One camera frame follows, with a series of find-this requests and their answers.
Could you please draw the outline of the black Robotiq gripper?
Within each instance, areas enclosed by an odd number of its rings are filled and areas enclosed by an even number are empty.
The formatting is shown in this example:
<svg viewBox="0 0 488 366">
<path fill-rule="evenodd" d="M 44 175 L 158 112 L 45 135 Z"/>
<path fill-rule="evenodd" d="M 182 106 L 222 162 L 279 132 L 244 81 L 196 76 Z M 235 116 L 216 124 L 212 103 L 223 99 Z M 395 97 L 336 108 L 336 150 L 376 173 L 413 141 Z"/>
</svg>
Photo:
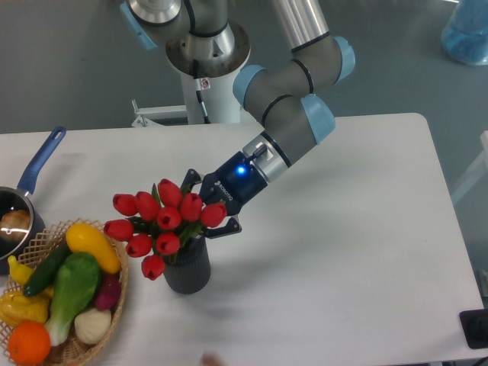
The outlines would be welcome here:
<svg viewBox="0 0 488 366">
<path fill-rule="evenodd" d="M 216 239 L 242 232 L 238 214 L 242 207 L 268 186 L 243 152 L 237 152 L 216 171 L 201 174 L 189 169 L 181 183 L 182 188 L 192 189 L 200 185 L 199 196 L 206 204 L 223 202 L 228 216 L 224 226 L 205 228 L 204 236 Z"/>
</svg>

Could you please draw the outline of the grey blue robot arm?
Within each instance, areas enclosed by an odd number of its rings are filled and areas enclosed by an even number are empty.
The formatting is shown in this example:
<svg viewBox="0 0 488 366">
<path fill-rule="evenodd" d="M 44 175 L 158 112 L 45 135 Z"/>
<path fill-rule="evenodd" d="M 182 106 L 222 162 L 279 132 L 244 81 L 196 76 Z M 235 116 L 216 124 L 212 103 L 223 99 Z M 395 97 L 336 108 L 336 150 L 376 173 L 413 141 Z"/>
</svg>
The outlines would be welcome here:
<svg viewBox="0 0 488 366">
<path fill-rule="evenodd" d="M 184 187 L 200 185 L 205 204 L 226 206 L 226 218 L 203 225 L 201 236 L 238 233 L 242 207 L 334 130 L 335 118 L 316 91 L 355 67 L 354 50 L 344 38 L 331 36 L 318 2 L 272 6 L 293 55 L 275 71 L 249 64 L 249 38 L 229 18 L 225 1 L 125 1 L 120 7 L 142 45 L 163 47 L 181 78 L 184 105 L 138 108 L 140 120 L 185 115 L 190 124 L 231 124 L 247 112 L 262 125 L 215 172 L 185 176 Z"/>
</svg>

